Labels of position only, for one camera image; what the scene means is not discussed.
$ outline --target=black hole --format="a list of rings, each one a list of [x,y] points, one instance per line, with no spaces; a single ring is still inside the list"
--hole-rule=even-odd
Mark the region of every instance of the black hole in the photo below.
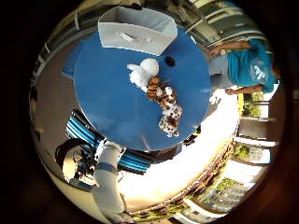
[[[165,58],[165,63],[169,66],[169,67],[173,67],[176,65],[176,61],[173,57],[167,56]]]

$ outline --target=white box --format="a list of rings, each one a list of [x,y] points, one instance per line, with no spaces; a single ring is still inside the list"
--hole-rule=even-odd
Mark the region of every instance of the white box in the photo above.
[[[98,20],[103,48],[131,49],[161,55],[178,35],[170,16],[142,8],[113,7]]]

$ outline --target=white stuffed animal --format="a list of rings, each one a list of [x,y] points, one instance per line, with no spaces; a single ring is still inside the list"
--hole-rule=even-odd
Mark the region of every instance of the white stuffed animal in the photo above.
[[[169,109],[164,109],[162,111],[162,114],[179,121],[182,112],[183,109],[181,108],[181,106],[176,104],[176,105],[170,105]]]
[[[171,105],[169,109],[165,109],[162,112],[163,116],[159,122],[159,128],[162,132],[167,133],[167,137],[179,136],[178,124],[179,118],[182,114],[182,108],[180,105]]]
[[[167,137],[179,136],[178,133],[178,122],[168,116],[161,117],[159,121],[159,128],[161,132],[167,133]]]
[[[144,92],[147,92],[150,79],[159,73],[159,64],[152,58],[143,60],[140,65],[129,63],[127,68],[132,70],[130,81]]]

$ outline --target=brown plush toy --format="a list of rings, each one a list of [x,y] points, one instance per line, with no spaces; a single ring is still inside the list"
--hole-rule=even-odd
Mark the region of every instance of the brown plush toy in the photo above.
[[[170,105],[174,105],[178,98],[177,93],[171,87],[162,88],[162,96],[158,99],[159,105],[163,109],[169,109]]]
[[[163,94],[159,82],[160,79],[158,77],[152,77],[149,80],[147,96],[151,101],[158,101]]]

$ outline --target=dark background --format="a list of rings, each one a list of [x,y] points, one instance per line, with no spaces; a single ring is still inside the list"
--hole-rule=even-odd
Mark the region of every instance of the dark background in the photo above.
[[[260,25],[278,56],[287,89],[287,123],[274,164],[260,187],[215,223],[296,223],[299,146],[297,7],[290,1],[235,1]],[[39,50],[78,0],[10,1],[2,6],[2,223],[99,223],[69,202],[37,157],[28,120],[28,87]]]

